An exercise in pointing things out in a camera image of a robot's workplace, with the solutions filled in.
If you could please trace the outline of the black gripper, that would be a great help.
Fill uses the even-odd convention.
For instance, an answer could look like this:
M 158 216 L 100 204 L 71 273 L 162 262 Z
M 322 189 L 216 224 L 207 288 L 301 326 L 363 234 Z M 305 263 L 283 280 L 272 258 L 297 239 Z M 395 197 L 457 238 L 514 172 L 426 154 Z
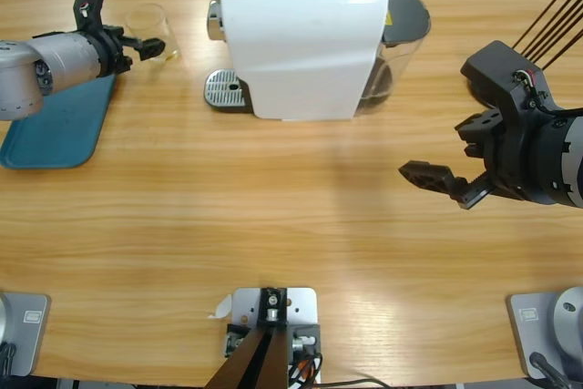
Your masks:
M 455 126 L 466 143 L 468 157 L 484 161 L 484 172 L 468 181 L 447 166 L 410 160 L 400 174 L 419 189 L 446 194 L 464 210 L 470 210 L 487 195 L 513 200 L 528 199 L 525 154 L 528 111 L 503 106 L 474 114 Z
M 159 38 L 140 40 L 124 36 L 124 29 L 121 26 L 103 26 L 94 35 L 94 39 L 101 77 L 120 75 L 130 70 L 133 61 L 124 55 L 123 43 L 136 43 L 135 50 L 141 60 L 160 56 L 166 48 L 166 43 Z

